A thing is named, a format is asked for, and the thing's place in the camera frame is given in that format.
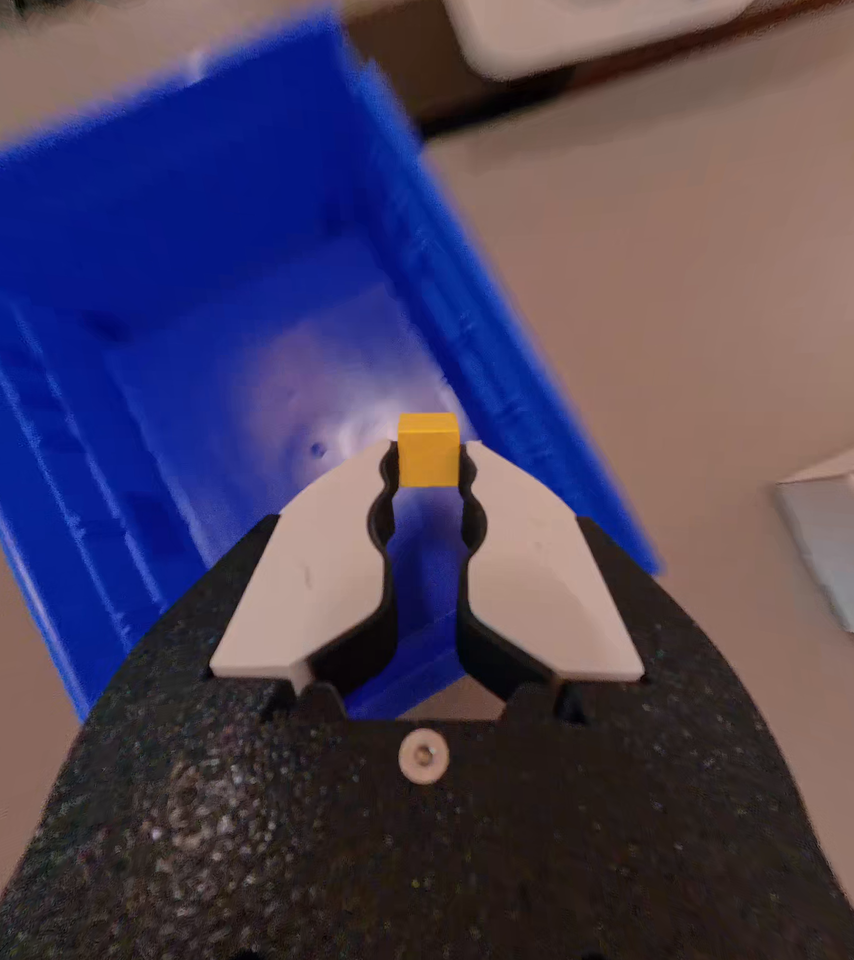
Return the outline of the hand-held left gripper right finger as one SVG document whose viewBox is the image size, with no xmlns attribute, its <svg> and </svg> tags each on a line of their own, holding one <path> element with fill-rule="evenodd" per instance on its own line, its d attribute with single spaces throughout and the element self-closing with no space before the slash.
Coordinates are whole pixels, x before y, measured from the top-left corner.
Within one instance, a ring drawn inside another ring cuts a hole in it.
<svg viewBox="0 0 854 960">
<path fill-rule="evenodd" d="M 460 452 L 457 658 L 492 694 L 635 682 L 645 671 L 580 519 L 478 440 Z"/>
</svg>

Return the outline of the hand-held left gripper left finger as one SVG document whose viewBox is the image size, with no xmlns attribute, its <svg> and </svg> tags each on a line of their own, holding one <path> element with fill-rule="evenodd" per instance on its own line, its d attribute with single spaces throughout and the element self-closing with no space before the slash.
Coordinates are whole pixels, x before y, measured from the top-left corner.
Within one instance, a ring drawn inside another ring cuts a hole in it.
<svg viewBox="0 0 854 960">
<path fill-rule="evenodd" d="M 397 444 L 379 439 L 292 498 L 209 668 L 218 679 L 326 683 L 352 694 L 397 653 Z"/>
</svg>

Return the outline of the yellow wooden cube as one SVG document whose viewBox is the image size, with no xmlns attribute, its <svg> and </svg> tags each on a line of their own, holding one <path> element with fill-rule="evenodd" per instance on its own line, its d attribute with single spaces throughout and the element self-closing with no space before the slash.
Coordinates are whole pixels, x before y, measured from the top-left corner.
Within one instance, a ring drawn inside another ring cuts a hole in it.
<svg viewBox="0 0 854 960">
<path fill-rule="evenodd" d="M 399 487 L 446 489 L 459 486 L 461 436 L 456 414 L 400 414 L 396 442 Z"/>
</svg>

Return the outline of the blue plastic bin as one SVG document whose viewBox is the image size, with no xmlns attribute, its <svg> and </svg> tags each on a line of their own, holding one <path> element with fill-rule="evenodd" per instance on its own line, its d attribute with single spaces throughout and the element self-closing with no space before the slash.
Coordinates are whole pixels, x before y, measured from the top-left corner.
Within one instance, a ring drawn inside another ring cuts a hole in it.
<svg viewBox="0 0 854 960">
<path fill-rule="evenodd" d="M 0 542 L 80 719 L 255 524 L 437 409 L 658 572 L 336 14 L 0 151 Z"/>
</svg>

